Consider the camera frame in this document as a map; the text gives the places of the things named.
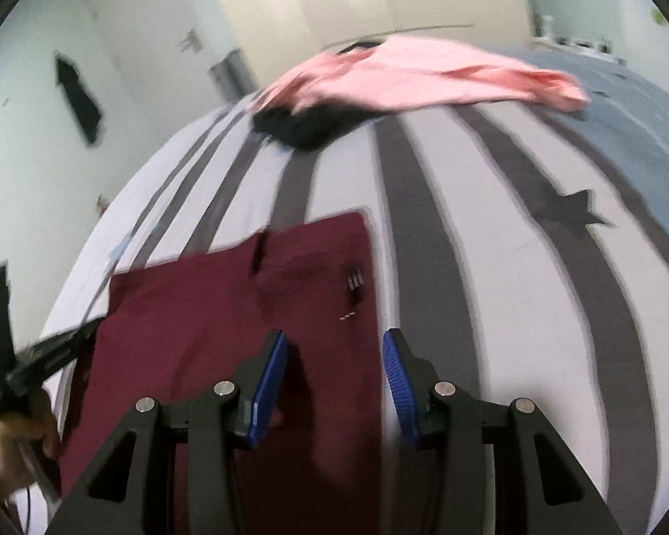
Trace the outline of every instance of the hanging clothing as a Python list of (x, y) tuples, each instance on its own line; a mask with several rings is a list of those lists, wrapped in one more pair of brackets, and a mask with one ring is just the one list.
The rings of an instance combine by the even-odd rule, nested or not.
[[(364, 280), (356, 300), (347, 286), (353, 268)], [(86, 389), (84, 373), (74, 377), (63, 492), (139, 398), (195, 397), (255, 355), (276, 327), (290, 343), (277, 410), (259, 448), (236, 460), (248, 533), (380, 532), (382, 367), (360, 214), (116, 275), (110, 294)], [(177, 450), (182, 519), (184, 462)]]
[(62, 87), (72, 113), (89, 144), (97, 142), (102, 112), (80, 80), (74, 63), (65, 56), (55, 56), (57, 84)]

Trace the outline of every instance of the door handle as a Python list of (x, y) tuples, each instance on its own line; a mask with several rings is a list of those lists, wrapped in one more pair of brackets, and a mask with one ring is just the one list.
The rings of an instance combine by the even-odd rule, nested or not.
[(198, 54), (203, 49), (203, 44), (196, 33), (195, 28), (191, 28), (186, 35), (186, 37), (179, 42), (178, 47), (181, 52), (186, 52), (187, 49), (192, 49), (196, 54)]

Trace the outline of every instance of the pink towel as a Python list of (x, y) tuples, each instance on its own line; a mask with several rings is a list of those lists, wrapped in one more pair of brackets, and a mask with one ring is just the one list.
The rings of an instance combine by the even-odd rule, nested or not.
[(570, 75), (460, 42), (394, 35), (377, 48), (322, 53), (288, 71), (250, 105), (293, 113), (325, 102), (410, 110), (482, 100), (524, 100), (571, 111), (589, 98)]

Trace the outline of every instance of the black star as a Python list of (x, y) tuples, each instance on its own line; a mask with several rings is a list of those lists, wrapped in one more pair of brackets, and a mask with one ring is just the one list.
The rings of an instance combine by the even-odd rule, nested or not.
[(587, 233), (587, 225), (608, 223), (590, 211), (592, 191), (584, 189), (577, 193), (561, 195), (549, 194), (547, 202), (533, 213), (533, 219), (552, 221), (564, 225), (577, 237)]

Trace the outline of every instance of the black cloth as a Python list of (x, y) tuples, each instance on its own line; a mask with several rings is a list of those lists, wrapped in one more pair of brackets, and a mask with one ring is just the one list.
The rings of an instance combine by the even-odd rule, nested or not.
[(102, 119), (102, 112), (82, 84), (74, 63), (61, 54), (55, 56), (55, 61), (57, 84), (61, 85), (70, 109), (72, 109), (72, 113), (77, 119), (87, 142), (94, 144), (99, 137), (99, 122)]
[(346, 54), (348, 52), (351, 52), (355, 48), (376, 48), (379, 46), (383, 41), (381, 40), (360, 40), (359, 42), (355, 42), (354, 44), (350, 44), (346, 48), (341, 49), (337, 55), (339, 54)]
[(252, 127), (295, 149), (315, 150), (346, 135), (365, 120), (386, 112), (343, 104), (321, 104), (293, 115), (285, 107), (266, 108), (252, 116)]

